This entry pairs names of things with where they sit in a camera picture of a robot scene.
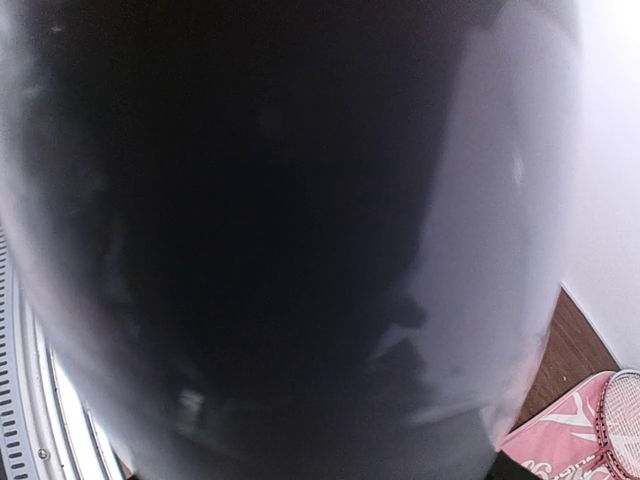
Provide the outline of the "white shuttlecock tube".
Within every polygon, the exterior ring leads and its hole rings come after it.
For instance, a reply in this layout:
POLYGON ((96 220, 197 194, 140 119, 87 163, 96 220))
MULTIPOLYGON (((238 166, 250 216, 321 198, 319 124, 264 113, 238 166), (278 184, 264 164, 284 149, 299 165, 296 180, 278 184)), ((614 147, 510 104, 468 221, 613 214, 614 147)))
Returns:
POLYGON ((482 479, 559 293, 573 1, 5 1, 1 221, 143 479, 482 479))

